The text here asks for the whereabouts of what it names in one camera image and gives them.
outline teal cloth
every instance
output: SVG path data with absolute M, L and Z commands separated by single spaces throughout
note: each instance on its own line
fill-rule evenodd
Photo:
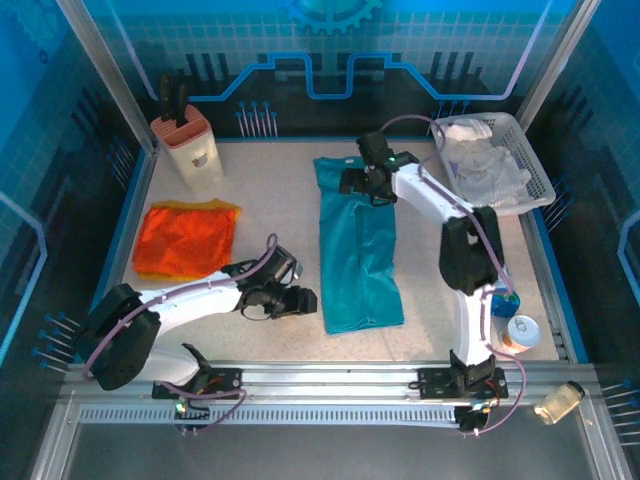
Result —
M 313 163 L 322 192 L 320 273 L 327 333 L 402 325 L 402 300 L 393 281 L 393 205 L 373 207 L 366 195 L 339 193 L 342 171 L 362 168 L 361 158 Z

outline plastic basket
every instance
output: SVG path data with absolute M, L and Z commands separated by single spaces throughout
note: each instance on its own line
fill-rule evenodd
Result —
M 526 168 L 531 173 L 531 180 L 527 183 L 527 192 L 533 200 L 518 203 L 516 199 L 505 200 L 491 204 L 498 216 L 520 215 L 537 207 L 549 205 L 556 198 L 556 192 L 551 186 L 549 177 L 545 173 L 540 160 L 531 148 L 522 128 L 513 116 L 508 113 L 473 113 L 457 115 L 436 120 L 440 125 L 451 125 L 458 118 L 475 118 L 484 121 L 493 132 L 491 144 L 494 147 L 503 146 L 509 149 L 520 168 Z M 447 149 L 440 154 L 454 193 L 465 198 L 460 192 L 458 178 L 455 171 L 457 165 L 447 154 Z

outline table surface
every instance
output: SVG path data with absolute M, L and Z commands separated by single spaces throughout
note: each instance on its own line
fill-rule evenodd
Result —
M 427 142 L 390 142 L 395 151 L 426 156 Z M 154 202 L 202 202 L 220 198 L 243 208 L 236 228 L 233 261 L 258 258 L 269 233 L 304 266 L 299 284 L 320 299 L 320 191 L 313 159 L 357 154 L 355 142 L 222 142 L 218 144 L 225 177 L 204 192 L 192 193 L 164 153 L 158 158 L 143 215 Z M 430 173 L 445 185 L 439 162 Z M 448 361 L 454 343 L 454 294 L 440 277 L 440 227 L 431 225 L 409 204 L 396 205 L 395 280 L 400 289 L 405 324 L 398 327 L 328 335 L 322 313 L 276 321 L 251 322 L 238 313 L 203 317 L 168 332 L 160 344 L 194 344 L 211 360 L 237 361 Z M 551 329 L 517 217 L 500 218 L 506 265 L 521 298 L 519 313 L 534 318 L 542 342 L 521 354 L 524 360 L 557 360 Z M 131 268 L 131 252 L 123 282 L 136 290 L 167 284 L 141 281 Z M 497 345 L 494 323 L 492 338 Z

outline floor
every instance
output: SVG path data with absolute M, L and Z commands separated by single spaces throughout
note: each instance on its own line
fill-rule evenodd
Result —
M 577 414 L 547 427 L 531 408 L 479 439 L 425 427 L 223 425 L 182 438 L 167 425 L 84 425 L 63 478 L 596 479 L 583 435 Z
M 419 157 L 430 151 L 427 142 L 396 142 L 392 147 L 395 151 L 410 150 Z M 320 192 L 312 160 L 356 155 L 355 142 L 232 142 L 220 143 L 218 149 L 225 178 L 199 194 L 187 189 L 168 158 L 162 155 L 144 212 L 153 202 L 162 200 L 193 202 L 218 197 L 234 202 L 244 210 L 236 229 L 233 261 L 257 258 L 264 251 L 266 237 L 275 231 L 281 244 L 304 265 L 300 285 L 312 288 L 320 297 Z M 444 181 L 444 170 L 437 162 L 431 163 L 430 172 Z M 423 221 L 402 201 L 396 206 L 396 222 L 395 280 L 402 295 L 404 325 L 328 335 L 321 312 L 268 322 L 249 322 L 238 314 L 223 314 L 193 321 L 170 331 L 158 342 L 174 345 L 190 342 L 207 358 L 217 360 L 448 360 L 456 325 L 454 295 L 442 281 L 437 267 L 440 229 Z M 520 313 L 531 316 L 542 327 L 541 344 L 521 357 L 556 360 L 557 352 L 520 222 L 516 217 L 502 218 L 500 229 L 506 264 L 522 300 Z M 161 286 L 140 281 L 130 267 L 129 262 L 123 281 L 135 289 Z

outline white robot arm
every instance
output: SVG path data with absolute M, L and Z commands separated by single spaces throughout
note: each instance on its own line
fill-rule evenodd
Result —
M 431 223 L 442 225 L 439 268 L 444 281 L 456 292 L 458 324 L 450 352 L 451 370 L 461 395 L 469 392 L 490 379 L 495 368 L 495 357 L 487 346 L 493 284 L 498 279 L 491 254 L 500 268 L 504 265 L 497 216 L 490 207 L 476 208 L 450 192 L 422 169 L 411 153 L 394 153 L 380 132 L 360 137 L 357 143 L 365 168 L 343 173 L 342 193 L 369 195 L 374 206 L 401 198 Z M 486 235 L 491 254 L 474 224 Z
M 427 220 L 436 225 L 444 225 L 452 218 L 464 219 L 466 214 L 454 207 L 448 199 L 442 197 L 433 186 L 426 184 L 418 172 L 419 165 L 411 163 L 401 167 L 392 174 L 393 193 L 413 205 Z M 421 172 L 433 185 L 446 190 L 428 172 Z M 452 197 L 468 211 L 473 211 L 474 206 L 465 200 Z M 492 286 L 483 285 L 476 288 L 471 295 L 461 290 L 456 290 L 456 341 L 453 353 L 465 365 L 480 365 L 491 356 L 487 350 L 487 339 L 490 338 L 491 315 L 491 291 Z
M 316 295 L 291 286 L 302 267 L 273 244 L 260 260 L 227 265 L 195 282 L 135 292 L 112 288 L 74 338 L 74 347 L 105 390 L 130 381 L 161 381 L 195 392 L 209 380 L 209 365 L 191 345 L 158 346 L 168 331 L 206 315 L 262 308 L 265 318 L 317 311 Z

